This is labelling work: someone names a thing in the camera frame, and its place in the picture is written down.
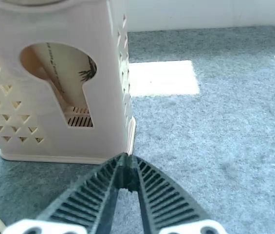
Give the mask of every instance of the carpet floor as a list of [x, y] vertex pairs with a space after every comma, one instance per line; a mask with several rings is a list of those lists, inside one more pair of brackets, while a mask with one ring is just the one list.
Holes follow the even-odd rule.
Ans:
[[[173, 93], [135, 89], [134, 153], [228, 233], [275, 234], [275, 27], [130, 33], [129, 51], [134, 66], [188, 61], [199, 88], [186, 93], [169, 76]], [[94, 167], [0, 158], [0, 217], [34, 218]], [[120, 191], [112, 232], [143, 233], [136, 193]]]

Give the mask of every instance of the laundry basket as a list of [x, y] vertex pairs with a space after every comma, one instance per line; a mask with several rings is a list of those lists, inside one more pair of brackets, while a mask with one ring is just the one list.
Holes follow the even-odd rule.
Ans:
[[4, 159], [98, 164], [131, 154], [123, 3], [0, 0]]

